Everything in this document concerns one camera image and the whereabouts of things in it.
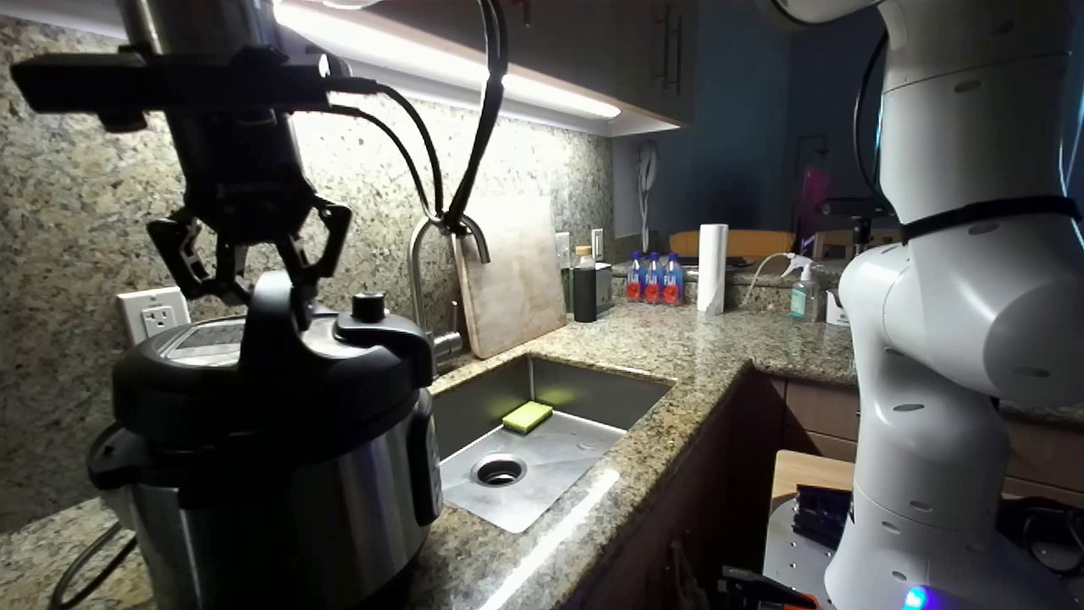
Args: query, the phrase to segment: faucet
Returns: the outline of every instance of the faucet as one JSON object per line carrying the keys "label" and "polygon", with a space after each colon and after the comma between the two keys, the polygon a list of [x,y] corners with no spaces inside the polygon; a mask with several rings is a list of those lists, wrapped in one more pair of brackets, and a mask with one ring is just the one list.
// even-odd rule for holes
{"label": "faucet", "polygon": [[[427,326],[424,326],[424,305],[420,305],[420,244],[424,244],[424,236],[427,236],[435,227],[438,227],[446,240],[451,240],[451,236],[472,236],[475,249],[478,249],[478,261],[481,261],[481,266],[490,261],[488,240],[485,240],[481,227],[475,224],[475,216],[467,216],[467,213],[462,216],[462,232],[463,232],[463,233],[451,232],[446,224],[441,224],[441,221],[435,221],[435,216],[424,216],[424,221],[412,227],[412,236],[411,236],[411,249],[407,249],[411,301],[412,301],[412,322],[417,322],[420,329],[427,329]],[[438,337],[435,329],[427,329],[427,332],[435,337],[435,356],[438,356],[438,363],[463,354],[462,305],[457,305],[457,301],[451,301],[451,326],[454,326],[454,329],[451,329],[451,332],[441,332],[441,337]]]}

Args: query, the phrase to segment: black cable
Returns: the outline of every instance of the black cable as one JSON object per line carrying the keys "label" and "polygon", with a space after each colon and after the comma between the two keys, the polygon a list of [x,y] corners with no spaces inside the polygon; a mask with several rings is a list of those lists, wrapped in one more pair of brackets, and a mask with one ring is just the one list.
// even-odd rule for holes
{"label": "black cable", "polygon": [[358,96],[391,96],[412,121],[412,129],[420,131],[424,147],[427,147],[427,158],[435,170],[435,216],[444,216],[444,176],[441,176],[441,158],[438,158],[438,147],[435,135],[427,129],[427,121],[420,119],[420,113],[411,105],[411,100],[403,100],[396,88],[374,82],[374,77],[330,77],[333,91],[358,91]]}
{"label": "black cable", "polygon": [[881,190],[877,170],[874,170],[874,162],[870,162],[870,156],[869,156],[869,147],[865,147],[865,143],[869,143],[869,139],[865,139],[865,115],[869,115],[870,82],[874,82],[874,70],[877,70],[877,66],[881,66],[881,59],[886,59],[886,48],[887,48],[887,33],[881,33],[877,48],[874,48],[870,59],[869,59],[869,68],[865,68],[862,85],[858,85],[858,96],[855,96],[855,113],[849,113],[855,158],[858,158],[858,170],[862,170],[869,190],[870,190],[877,201],[886,201],[886,190]]}
{"label": "black cable", "polygon": [[[1040,540],[1035,535],[1035,527],[1036,527],[1036,519],[1065,519],[1065,530],[1067,530],[1067,542],[1074,545],[1074,551],[1076,551],[1076,561],[1074,561],[1074,566],[1049,566],[1043,557],[1040,557]],[[1023,527],[1021,527],[1021,535],[1023,535],[1023,542],[1027,542],[1027,551],[1031,551],[1031,561],[1036,561],[1043,568],[1049,568],[1049,573],[1057,573],[1057,575],[1065,575],[1065,580],[1071,580],[1071,575],[1076,575],[1080,568],[1084,568],[1084,540],[1080,540],[1080,531],[1076,531],[1076,523],[1074,523],[1074,514],[1067,512],[1067,507],[1036,507],[1036,512],[1031,512],[1027,519],[1023,519]]]}
{"label": "black cable", "polygon": [[411,179],[412,179],[412,190],[417,190],[420,208],[429,209],[427,190],[420,185],[417,162],[412,162],[411,150],[403,147],[403,139],[401,139],[387,121],[379,121],[376,115],[370,115],[370,113],[363,113],[363,109],[345,109],[345,105],[330,105],[330,109],[322,109],[322,113],[374,121],[383,135],[391,135],[394,147],[401,150],[407,170],[411,170]]}
{"label": "black cable", "polygon": [[1067,514],[1067,530],[1071,530],[1071,540],[1076,542],[1076,551],[1084,557],[1084,531],[1080,531],[1080,530],[1084,530],[1084,514],[1080,514],[1080,512],[1071,512],[1071,514]]}
{"label": "black cable", "polygon": [[50,610],[67,610],[77,606],[82,601],[88,601],[136,549],[136,540],[129,540],[104,566],[103,573],[94,573],[70,601],[65,601],[70,580],[122,531],[122,527],[110,527],[88,549],[82,549],[74,557],[74,563],[67,563],[67,568],[62,573],[55,594],[49,596]]}
{"label": "black cable", "polygon": [[454,190],[446,213],[441,216],[451,232],[462,227],[462,216],[467,209],[481,156],[488,150],[488,139],[490,139],[490,131],[497,127],[502,102],[505,102],[505,85],[502,85],[502,77],[507,70],[505,14],[502,14],[502,7],[494,0],[478,0],[478,7],[481,7],[481,23],[485,23],[488,82],[485,82],[481,115],[478,115],[475,147],[472,147],[472,158],[467,158],[463,179]]}

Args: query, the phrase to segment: granite backsplash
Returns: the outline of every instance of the granite backsplash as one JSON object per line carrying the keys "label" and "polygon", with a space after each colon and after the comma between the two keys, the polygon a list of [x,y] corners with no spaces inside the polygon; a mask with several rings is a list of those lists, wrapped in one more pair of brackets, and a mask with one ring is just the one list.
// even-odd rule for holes
{"label": "granite backsplash", "polygon": [[[162,119],[136,135],[110,135],[93,115],[34,115],[12,82],[12,66],[49,51],[112,51],[114,40],[0,16],[0,531],[57,512],[86,496],[86,448],[110,424],[110,368],[127,350],[114,293],[169,284],[146,221],[183,197]],[[420,156],[407,115],[379,100],[387,119]],[[446,190],[475,139],[475,109],[420,102]],[[340,274],[322,301],[345,305],[356,288],[407,301],[407,240],[420,221],[411,176],[383,131],[333,115],[300,115],[305,176],[356,221]],[[552,208],[556,227],[586,240],[611,221],[611,143],[502,119],[481,162],[485,193],[517,193]],[[451,254],[424,249],[427,322],[446,326]],[[225,307],[196,301],[193,315]]]}

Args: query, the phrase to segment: granite countertop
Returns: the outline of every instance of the granite countertop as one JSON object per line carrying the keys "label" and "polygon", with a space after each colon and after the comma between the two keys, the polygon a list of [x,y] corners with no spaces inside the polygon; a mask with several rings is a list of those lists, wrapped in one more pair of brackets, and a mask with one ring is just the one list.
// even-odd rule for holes
{"label": "granite countertop", "polygon": [[[619,540],[655,481],[753,363],[768,372],[855,382],[849,337],[765,312],[697,315],[696,307],[619,305],[599,322],[567,326],[505,356],[467,363],[435,382],[457,387],[505,358],[552,358],[644,372],[670,382],[627,437],[582,475],[525,535],[472,512],[444,507],[420,551],[411,606],[556,606]],[[0,535],[0,606],[44,606],[62,568],[104,531],[103,503],[82,503]],[[94,606],[138,606],[151,584],[138,551],[112,575]]]}

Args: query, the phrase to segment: soap dispenser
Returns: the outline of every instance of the soap dispenser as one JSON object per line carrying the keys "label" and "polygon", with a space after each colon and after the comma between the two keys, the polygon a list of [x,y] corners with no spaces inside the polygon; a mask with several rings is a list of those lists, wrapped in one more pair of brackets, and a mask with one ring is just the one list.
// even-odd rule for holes
{"label": "soap dispenser", "polygon": [[817,322],[821,318],[821,284],[814,282],[814,257],[785,254],[790,266],[785,274],[801,274],[801,282],[790,288],[790,318],[796,322]]}

